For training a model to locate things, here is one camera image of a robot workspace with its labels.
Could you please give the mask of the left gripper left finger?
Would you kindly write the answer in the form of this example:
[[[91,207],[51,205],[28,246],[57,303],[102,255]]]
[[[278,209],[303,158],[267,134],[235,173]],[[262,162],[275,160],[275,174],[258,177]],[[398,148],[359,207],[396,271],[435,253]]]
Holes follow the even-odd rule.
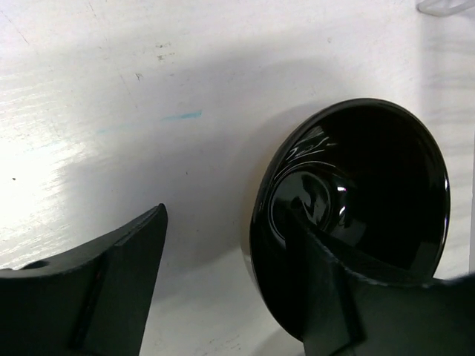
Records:
[[[138,355],[168,225],[158,205],[115,231],[1,271],[3,355]]]

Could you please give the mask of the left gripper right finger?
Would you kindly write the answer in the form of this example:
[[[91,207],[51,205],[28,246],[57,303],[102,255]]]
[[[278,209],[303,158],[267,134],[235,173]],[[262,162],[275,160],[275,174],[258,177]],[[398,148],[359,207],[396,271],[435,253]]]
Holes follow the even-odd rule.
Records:
[[[474,276],[420,278],[286,214],[307,355],[472,355]]]

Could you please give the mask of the black glossy bowl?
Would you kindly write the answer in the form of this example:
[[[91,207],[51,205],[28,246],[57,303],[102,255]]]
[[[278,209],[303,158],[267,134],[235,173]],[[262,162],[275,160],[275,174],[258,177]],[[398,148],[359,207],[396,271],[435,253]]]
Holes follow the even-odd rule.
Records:
[[[252,276],[278,324],[300,338],[287,214],[427,280],[441,259],[450,211],[442,152],[416,116],[382,99],[339,102],[299,125],[263,175],[249,224]]]

